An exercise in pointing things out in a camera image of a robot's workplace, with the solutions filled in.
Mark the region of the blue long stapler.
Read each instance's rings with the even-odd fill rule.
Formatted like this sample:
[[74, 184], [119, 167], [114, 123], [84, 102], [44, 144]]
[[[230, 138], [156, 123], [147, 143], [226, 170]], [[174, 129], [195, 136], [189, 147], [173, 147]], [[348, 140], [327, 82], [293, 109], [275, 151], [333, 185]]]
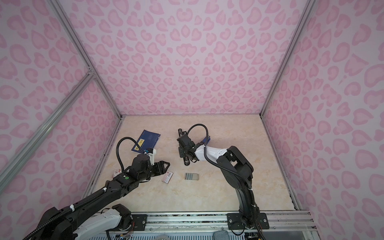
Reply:
[[210, 142], [210, 140], [211, 140], [211, 137], [210, 137], [210, 136], [206, 136], [206, 137], [202, 140], [203, 145], [207, 145], [207, 144]]

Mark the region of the staple tray with staples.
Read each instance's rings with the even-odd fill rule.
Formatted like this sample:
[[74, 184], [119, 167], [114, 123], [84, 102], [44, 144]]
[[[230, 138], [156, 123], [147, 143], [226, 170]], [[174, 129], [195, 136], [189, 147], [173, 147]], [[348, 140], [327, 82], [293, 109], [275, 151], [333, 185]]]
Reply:
[[185, 180], [188, 180], [188, 181], [198, 181], [199, 180], [199, 174], [196, 174], [196, 173], [185, 173]]

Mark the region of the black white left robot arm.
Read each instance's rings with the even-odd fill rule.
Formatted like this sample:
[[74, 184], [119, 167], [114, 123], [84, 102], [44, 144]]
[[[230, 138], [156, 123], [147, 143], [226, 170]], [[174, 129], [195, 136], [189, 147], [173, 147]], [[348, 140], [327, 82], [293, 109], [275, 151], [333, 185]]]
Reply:
[[123, 170], [105, 186], [90, 196], [58, 210], [47, 210], [35, 230], [25, 240], [78, 240], [75, 231], [98, 211], [119, 200], [145, 180], [164, 175], [170, 167], [169, 162], [159, 161], [151, 164], [148, 155], [139, 154], [132, 165]]

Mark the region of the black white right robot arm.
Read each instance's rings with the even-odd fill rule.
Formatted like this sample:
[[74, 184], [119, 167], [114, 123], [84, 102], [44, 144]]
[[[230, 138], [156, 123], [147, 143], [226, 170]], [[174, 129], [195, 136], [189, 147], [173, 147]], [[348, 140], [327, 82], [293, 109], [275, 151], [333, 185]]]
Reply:
[[179, 154], [190, 162], [206, 161], [219, 168], [227, 183], [236, 190], [241, 221], [247, 229], [259, 229], [257, 218], [260, 209], [255, 202], [252, 188], [254, 168], [240, 150], [231, 146], [218, 149], [208, 146], [209, 137], [194, 143], [188, 133], [179, 129]]

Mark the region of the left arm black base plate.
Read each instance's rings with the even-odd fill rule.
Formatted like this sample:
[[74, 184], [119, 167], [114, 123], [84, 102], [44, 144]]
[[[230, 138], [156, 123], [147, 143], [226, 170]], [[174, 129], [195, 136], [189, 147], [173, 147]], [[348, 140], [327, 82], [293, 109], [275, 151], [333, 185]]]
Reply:
[[145, 214], [125, 215], [121, 218], [118, 229], [121, 231], [144, 231], [147, 218], [148, 215]]

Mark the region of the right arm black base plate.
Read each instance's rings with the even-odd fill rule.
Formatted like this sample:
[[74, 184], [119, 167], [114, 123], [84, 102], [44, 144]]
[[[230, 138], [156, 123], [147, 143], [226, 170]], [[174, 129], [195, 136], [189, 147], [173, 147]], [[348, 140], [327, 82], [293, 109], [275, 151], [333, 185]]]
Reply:
[[259, 213], [256, 217], [246, 218], [240, 213], [226, 214], [230, 230], [268, 230], [270, 228], [266, 213]]

